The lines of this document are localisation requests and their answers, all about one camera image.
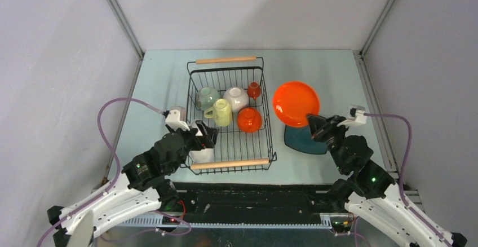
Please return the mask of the orange round plate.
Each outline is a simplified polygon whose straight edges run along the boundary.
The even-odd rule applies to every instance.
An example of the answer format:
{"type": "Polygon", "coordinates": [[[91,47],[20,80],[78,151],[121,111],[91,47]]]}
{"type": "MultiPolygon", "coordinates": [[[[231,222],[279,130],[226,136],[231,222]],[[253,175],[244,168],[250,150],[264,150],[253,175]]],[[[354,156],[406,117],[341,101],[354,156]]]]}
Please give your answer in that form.
{"type": "Polygon", "coordinates": [[[305,127],[307,116],[317,116],[320,99],[310,85],[289,81],[280,85],[272,97],[272,108],[277,118],[289,127],[305,127]]]}

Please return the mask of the teal square plate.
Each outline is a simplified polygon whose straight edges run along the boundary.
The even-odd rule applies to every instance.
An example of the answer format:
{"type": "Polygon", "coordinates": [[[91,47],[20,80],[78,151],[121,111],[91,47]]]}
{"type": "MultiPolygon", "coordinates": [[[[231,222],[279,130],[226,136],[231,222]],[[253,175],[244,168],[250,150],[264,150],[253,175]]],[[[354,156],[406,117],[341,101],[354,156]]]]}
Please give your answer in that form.
{"type": "Polygon", "coordinates": [[[326,143],[312,140],[308,126],[285,126],[284,144],[295,151],[309,155],[324,155],[327,153],[326,143]]]}

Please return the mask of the yellow ceramic mug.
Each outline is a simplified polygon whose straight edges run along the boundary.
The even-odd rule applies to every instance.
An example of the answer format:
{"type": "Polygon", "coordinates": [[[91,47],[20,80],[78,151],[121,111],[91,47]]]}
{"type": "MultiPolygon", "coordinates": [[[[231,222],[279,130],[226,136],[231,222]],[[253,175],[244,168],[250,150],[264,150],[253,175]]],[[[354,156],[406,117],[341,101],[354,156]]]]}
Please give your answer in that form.
{"type": "Polygon", "coordinates": [[[227,99],[217,99],[210,108],[204,111],[203,116],[213,119],[217,127],[227,127],[232,122],[232,106],[227,99]]]}

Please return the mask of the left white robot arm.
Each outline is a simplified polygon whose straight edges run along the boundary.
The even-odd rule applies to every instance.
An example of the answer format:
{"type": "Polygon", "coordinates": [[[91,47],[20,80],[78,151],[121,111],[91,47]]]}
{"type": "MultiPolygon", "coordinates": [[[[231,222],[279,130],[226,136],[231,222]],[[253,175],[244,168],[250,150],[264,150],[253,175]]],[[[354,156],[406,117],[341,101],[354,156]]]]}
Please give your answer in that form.
{"type": "Polygon", "coordinates": [[[106,230],[140,214],[172,211],[178,192],[168,176],[185,163],[191,152],[212,153],[219,130],[197,120],[189,130],[169,128],[149,150],[135,156],[113,180],[71,206],[53,206],[47,215],[55,246],[67,246],[87,213],[93,214],[89,242],[106,230]]]}

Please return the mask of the white pink fluted plate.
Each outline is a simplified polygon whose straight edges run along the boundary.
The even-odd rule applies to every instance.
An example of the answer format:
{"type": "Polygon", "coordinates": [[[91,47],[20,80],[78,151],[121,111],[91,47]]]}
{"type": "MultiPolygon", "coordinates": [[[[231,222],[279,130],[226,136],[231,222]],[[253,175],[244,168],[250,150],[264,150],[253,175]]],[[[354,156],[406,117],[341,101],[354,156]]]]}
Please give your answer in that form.
{"type": "MultiPolygon", "coordinates": [[[[207,126],[202,120],[194,120],[193,122],[202,122],[205,128],[207,126]]],[[[207,137],[207,148],[201,151],[192,151],[189,155],[194,164],[204,164],[204,163],[213,162],[215,160],[214,151],[215,151],[215,147],[209,147],[208,137],[207,137]]]]}

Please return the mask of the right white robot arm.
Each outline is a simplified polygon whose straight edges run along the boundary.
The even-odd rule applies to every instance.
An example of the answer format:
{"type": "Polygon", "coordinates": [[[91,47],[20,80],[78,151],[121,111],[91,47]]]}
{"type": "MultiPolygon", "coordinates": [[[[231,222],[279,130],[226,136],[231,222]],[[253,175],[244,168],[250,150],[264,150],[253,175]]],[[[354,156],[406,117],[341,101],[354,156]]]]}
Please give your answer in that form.
{"type": "Polygon", "coordinates": [[[327,145],[340,174],[327,192],[331,210],[352,213],[382,231],[399,246],[465,246],[467,239],[438,224],[404,194],[396,180],[372,159],[374,151],[364,136],[346,135],[352,125],[361,125],[357,110],[339,115],[307,115],[311,139],[327,145]]]}

